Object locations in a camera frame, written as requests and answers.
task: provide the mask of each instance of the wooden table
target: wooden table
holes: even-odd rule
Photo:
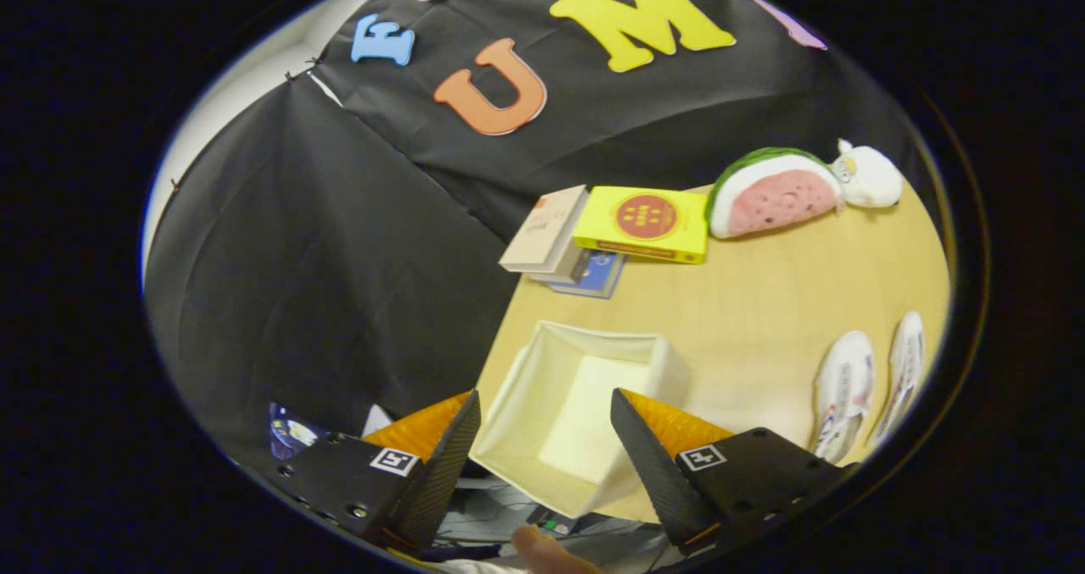
[[[867,438],[888,399],[896,323],[911,308],[922,316],[929,369],[948,306],[945,254],[906,183],[895,207],[846,207],[777,233],[710,238],[704,265],[629,257],[609,301],[562,295],[522,278],[478,378],[482,411],[535,323],[553,320],[662,333],[692,369],[686,411],[731,432],[765,426],[808,446],[821,358],[839,335],[861,330],[875,347],[873,404],[843,465],[871,451]],[[658,522],[643,487],[599,512]]]

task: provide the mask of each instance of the orange letter u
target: orange letter u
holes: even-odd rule
[[[546,105],[546,85],[539,76],[515,52],[512,38],[501,38],[480,50],[475,63],[494,65],[520,98],[508,107],[494,106],[481,91],[471,84],[471,72],[454,73],[433,92],[438,103],[448,103],[472,129],[485,135],[512,133],[527,125],[542,112]]]

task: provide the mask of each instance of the stacked books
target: stacked books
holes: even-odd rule
[[[709,196],[654,188],[596,187],[573,231],[582,248],[704,262]]]
[[[527,273],[535,280],[576,284],[591,254],[573,241],[573,229],[587,200],[584,184],[539,196],[499,264],[507,271]]]
[[[580,281],[576,284],[547,284],[553,292],[574,293],[592,298],[610,298],[614,295],[617,279],[622,276],[625,255],[613,252],[592,252]]]

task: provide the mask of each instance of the finger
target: finger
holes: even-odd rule
[[[571,554],[535,525],[512,532],[512,546],[532,574],[600,574],[591,562]]]

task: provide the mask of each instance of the yellow book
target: yellow book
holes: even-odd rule
[[[709,196],[654,188],[596,187],[573,231],[577,246],[700,265]]]

